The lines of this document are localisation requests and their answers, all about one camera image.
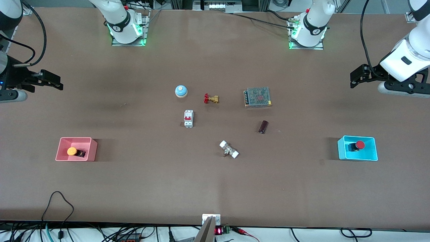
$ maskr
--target yellow button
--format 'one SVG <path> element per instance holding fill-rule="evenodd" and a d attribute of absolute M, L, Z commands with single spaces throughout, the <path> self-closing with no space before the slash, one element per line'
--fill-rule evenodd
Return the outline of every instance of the yellow button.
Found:
<path fill-rule="evenodd" d="M 78 150 L 77 150 L 75 147 L 70 147 L 70 148 L 67 150 L 67 154 L 68 154 L 68 155 L 76 155 L 76 153 L 78 153 Z"/>

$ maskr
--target metal mounting plate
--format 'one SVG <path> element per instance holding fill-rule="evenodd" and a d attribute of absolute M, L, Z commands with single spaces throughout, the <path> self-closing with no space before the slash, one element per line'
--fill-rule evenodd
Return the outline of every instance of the metal mounting plate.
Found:
<path fill-rule="evenodd" d="M 203 214 L 202 215 L 202 224 L 205 223 L 205 221 L 208 217 L 215 217 L 216 218 L 216 226 L 221 225 L 221 214 Z"/>

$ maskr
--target pink bin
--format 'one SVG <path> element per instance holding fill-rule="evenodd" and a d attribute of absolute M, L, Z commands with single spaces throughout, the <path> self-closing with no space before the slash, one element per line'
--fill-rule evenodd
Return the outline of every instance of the pink bin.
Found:
<path fill-rule="evenodd" d="M 85 151 L 84 157 L 68 155 L 67 149 L 75 147 Z M 56 161 L 94 161 L 97 142 L 90 137 L 62 137 L 58 145 Z"/>

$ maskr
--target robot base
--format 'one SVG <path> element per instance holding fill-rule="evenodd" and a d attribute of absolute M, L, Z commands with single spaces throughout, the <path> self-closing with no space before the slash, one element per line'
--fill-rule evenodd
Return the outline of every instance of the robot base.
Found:
<path fill-rule="evenodd" d="M 287 21 L 287 26 L 297 27 L 297 23 L 290 23 Z M 290 50 L 323 50 L 323 40 L 320 40 L 319 43 L 316 46 L 313 47 L 306 47 L 301 44 L 299 44 L 295 39 L 291 38 L 291 36 L 294 34 L 295 30 L 288 29 L 288 47 Z"/>
<path fill-rule="evenodd" d="M 148 13 L 148 15 L 141 15 L 138 17 L 138 24 L 142 24 L 143 26 L 140 27 L 139 25 L 136 25 L 136 31 L 143 33 L 141 36 L 139 36 L 135 41 L 131 43 L 120 43 L 115 38 L 112 37 L 112 46 L 145 46 L 146 45 L 146 39 L 148 37 L 148 28 L 149 28 L 149 17 L 151 15 L 151 12 Z"/>

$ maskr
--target red wire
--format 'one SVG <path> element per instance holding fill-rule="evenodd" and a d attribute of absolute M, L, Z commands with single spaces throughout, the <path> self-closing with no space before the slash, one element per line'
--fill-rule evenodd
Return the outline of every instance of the red wire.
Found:
<path fill-rule="evenodd" d="M 255 236 L 253 236 L 253 235 L 250 235 L 250 234 L 246 233 L 246 236 L 252 237 L 252 238 L 256 239 L 258 242 L 260 242 L 260 240 L 258 240 L 258 238 L 256 238 L 256 237 L 255 237 Z"/>

